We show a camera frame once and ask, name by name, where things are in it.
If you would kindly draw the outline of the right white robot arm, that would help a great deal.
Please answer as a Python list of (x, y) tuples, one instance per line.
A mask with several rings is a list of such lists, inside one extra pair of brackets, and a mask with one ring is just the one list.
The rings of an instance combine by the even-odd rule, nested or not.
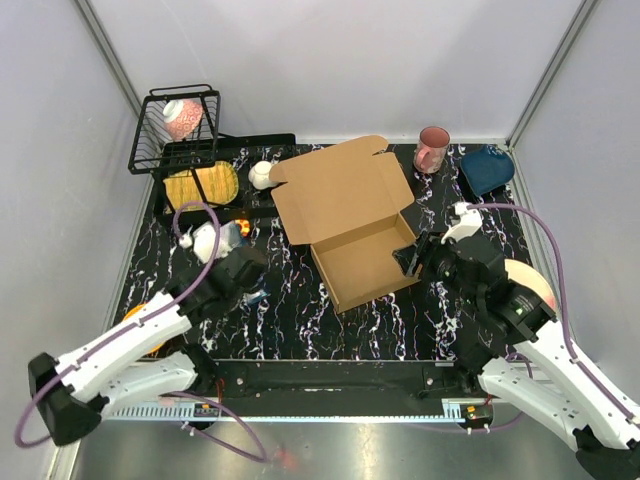
[(553, 432), (595, 479), (639, 476), (639, 406), (563, 333), (547, 281), (478, 235), (441, 240), (424, 232), (393, 253), (402, 273), (461, 293), (491, 333), (462, 343), (454, 384), (483, 390)]

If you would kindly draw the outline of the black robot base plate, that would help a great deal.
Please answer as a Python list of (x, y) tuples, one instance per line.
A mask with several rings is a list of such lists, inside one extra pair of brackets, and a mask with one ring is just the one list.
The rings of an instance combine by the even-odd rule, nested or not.
[(443, 416), (445, 401), (482, 404), (488, 394), (450, 362), (219, 360), (189, 393), (222, 396), (258, 418), (372, 417), (407, 422)]

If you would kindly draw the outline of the blue grey carton box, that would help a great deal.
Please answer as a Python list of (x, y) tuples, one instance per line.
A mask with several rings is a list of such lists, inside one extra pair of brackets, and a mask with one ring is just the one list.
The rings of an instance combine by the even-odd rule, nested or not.
[[(217, 249), (217, 259), (227, 257), (233, 250), (246, 246), (247, 240), (241, 232), (241, 226), (235, 221), (224, 224), (220, 229), (220, 242)], [(262, 278), (244, 294), (247, 305), (255, 305), (268, 296), (268, 292), (261, 286)]]

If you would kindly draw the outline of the brown cardboard box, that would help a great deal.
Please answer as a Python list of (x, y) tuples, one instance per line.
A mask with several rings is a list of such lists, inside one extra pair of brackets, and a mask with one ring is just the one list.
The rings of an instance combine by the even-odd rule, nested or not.
[(307, 245), (343, 313), (417, 283), (393, 253), (416, 236), (402, 216), (413, 192), (387, 140), (363, 136), (272, 167), (271, 192), (287, 239)]

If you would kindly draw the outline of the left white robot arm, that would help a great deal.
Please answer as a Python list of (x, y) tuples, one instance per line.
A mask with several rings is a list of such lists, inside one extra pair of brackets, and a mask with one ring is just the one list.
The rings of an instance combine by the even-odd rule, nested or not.
[(214, 390), (215, 364), (198, 344), (139, 365), (151, 349), (205, 320), (235, 310), (266, 271), (263, 253), (250, 246), (175, 274), (130, 318), (59, 357), (41, 353), (28, 364), (30, 407), (57, 446), (72, 444), (117, 411), (176, 392)]

